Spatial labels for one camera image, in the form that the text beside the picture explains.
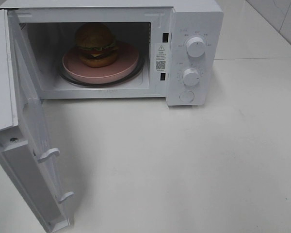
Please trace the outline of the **pink round plate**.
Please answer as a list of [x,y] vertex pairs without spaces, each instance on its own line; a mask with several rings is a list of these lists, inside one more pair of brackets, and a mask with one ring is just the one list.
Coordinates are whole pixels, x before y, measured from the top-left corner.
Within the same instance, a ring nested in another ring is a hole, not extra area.
[[89,84],[105,84],[118,81],[131,74],[137,67],[139,52],[131,44],[117,41],[118,57],[104,67],[90,67],[78,56],[76,48],[70,49],[62,58],[62,65],[75,80]]

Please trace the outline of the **white round door button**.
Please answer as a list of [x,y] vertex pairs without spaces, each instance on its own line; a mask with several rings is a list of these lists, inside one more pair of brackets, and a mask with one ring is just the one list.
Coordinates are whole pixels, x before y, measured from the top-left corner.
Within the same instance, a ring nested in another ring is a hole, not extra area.
[[182,102],[192,102],[194,100],[194,92],[184,91],[180,94],[179,99]]

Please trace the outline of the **white microwave door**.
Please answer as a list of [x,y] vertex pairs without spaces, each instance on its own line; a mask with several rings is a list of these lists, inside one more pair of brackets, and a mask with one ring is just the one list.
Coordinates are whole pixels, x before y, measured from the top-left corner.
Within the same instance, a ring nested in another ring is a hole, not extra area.
[[0,165],[48,233],[69,226],[57,157],[34,85],[37,63],[26,27],[0,10]]

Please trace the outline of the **white microwave oven body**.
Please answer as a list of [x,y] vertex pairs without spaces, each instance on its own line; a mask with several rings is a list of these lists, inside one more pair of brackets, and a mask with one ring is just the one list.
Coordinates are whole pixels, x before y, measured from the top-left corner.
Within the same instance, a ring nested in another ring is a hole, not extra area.
[[[27,29],[37,63],[34,85],[40,99],[164,97],[169,106],[205,102],[224,17],[213,0],[7,0],[1,9],[14,10],[21,27]],[[140,73],[106,87],[79,86],[62,78],[59,64],[76,48],[75,33],[86,23],[102,23],[116,42],[133,45],[145,61]],[[185,46],[193,35],[207,43],[205,53],[197,58],[190,57]],[[155,70],[156,43],[170,45],[167,72]],[[188,68],[201,75],[195,86],[183,83]],[[184,91],[194,92],[192,102],[179,99]]]

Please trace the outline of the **burger with lettuce and tomato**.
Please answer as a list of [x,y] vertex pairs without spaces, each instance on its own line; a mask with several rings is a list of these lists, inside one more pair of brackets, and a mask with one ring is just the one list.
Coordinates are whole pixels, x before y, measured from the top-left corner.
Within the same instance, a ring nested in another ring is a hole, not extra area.
[[115,36],[102,23],[86,23],[75,33],[75,44],[82,63],[99,68],[114,63],[118,57]]

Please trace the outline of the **white lower timer knob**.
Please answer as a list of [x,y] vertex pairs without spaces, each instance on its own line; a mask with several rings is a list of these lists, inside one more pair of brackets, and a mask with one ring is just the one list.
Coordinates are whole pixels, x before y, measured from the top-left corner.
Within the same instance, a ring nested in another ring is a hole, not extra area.
[[195,86],[199,83],[201,75],[195,68],[188,68],[183,72],[183,83],[186,86]]

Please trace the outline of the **white upper power knob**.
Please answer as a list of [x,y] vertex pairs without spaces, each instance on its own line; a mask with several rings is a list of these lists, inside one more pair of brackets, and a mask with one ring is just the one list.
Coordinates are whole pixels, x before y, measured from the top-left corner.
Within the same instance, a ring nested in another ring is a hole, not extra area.
[[189,37],[185,43],[186,51],[192,58],[202,56],[206,51],[206,40],[200,35],[193,35]]

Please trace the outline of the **white warning label sticker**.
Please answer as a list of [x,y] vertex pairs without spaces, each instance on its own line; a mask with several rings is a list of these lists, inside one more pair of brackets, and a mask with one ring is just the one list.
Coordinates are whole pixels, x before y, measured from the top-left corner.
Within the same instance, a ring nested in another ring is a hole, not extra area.
[[154,67],[156,71],[167,72],[169,65],[169,53],[170,45],[168,43],[156,43],[155,44],[155,63]]

